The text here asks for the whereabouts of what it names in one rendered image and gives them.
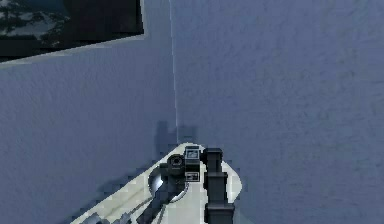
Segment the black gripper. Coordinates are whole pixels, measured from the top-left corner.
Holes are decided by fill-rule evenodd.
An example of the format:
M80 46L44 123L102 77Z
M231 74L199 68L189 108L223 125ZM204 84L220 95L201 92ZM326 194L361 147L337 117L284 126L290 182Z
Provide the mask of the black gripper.
M170 156L166 163L160 164L160 174L159 196L162 202L171 202L186 186L184 157L181 154Z

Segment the silver round basin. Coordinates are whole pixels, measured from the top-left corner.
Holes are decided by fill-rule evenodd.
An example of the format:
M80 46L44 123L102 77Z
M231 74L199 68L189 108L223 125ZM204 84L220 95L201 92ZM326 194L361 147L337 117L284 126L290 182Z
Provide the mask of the silver round basin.
M148 187L152 196L155 196L155 193L163 184L163 180L161 179L161 177L162 175L159 167L153 169L148 177ZM171 203L179 201L181 198L183 198L184 195L187 193L188 188L189 188L189 184L185 183L184 189L178 195L172 198Z

